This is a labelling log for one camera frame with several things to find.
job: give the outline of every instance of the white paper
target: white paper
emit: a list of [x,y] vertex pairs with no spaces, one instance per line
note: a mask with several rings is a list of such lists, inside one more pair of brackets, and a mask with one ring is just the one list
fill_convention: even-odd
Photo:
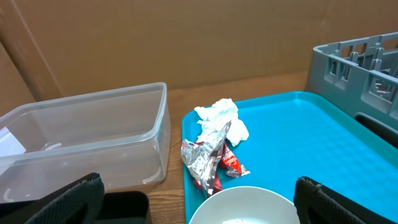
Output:
[[[26,149],[7,128],[0,129],[0,157],[13,156],[25,152]],[[2,175],[14,162],[15,160],[12,159],[2,159],[0,162],[0,175]]]
[[238,107],[232,99],[221,99],[210,108],[197,106],[195,111],[202,119],[202,121],[198,121],[202,129],[202,133],[198,136],[198,142],[213,138],[228,121],[231,121],[231,127],[226,138],[232,146],[236,146],[240,141],[248,139],[248,129],[243,121],[238,118]]

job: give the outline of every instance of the brown cardboard background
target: brown cardboard background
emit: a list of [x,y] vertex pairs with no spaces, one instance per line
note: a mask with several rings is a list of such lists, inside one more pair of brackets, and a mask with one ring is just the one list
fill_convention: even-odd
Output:
[[20,105],[34,101],[17,68],[0,43],[0,116]]
[[398,29],[396,0],[4,0],[0,7],[8,7],[0,37],[40,99],[298,72],[316,45]]

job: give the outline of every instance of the clear plastic container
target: clear plastic container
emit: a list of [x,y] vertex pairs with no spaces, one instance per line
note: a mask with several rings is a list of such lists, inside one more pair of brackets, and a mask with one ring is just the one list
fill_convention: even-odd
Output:
[[91,172],[105,189],[163,180],[171,132],[166,99],[166,84],[153,83],[31,103],[4,115],[0,203],[39,199]]

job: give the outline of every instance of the wooden table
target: wooden table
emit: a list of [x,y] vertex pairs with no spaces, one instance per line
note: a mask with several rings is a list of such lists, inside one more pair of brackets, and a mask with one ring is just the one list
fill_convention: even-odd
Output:
[[182,174],[181,120],[196,106],[212,105],[221,98],[234,101],[286,91],[303,90],[307,72],[219,83],[168,91],[172,124],[167,175],[162,183],[129,187],[113,191],[140,190],[149,196],[153,224],[185,223],[184,186]]

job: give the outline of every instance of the black object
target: black object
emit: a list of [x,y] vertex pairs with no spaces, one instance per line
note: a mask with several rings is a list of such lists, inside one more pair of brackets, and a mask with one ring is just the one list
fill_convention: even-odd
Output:
[[394,223],[309,177],[296,182],[294,205],[301,224]]
[[0,223],[151,224],[141,192],[104,194],[99,174],[89,174],[40,199],[0,204]]

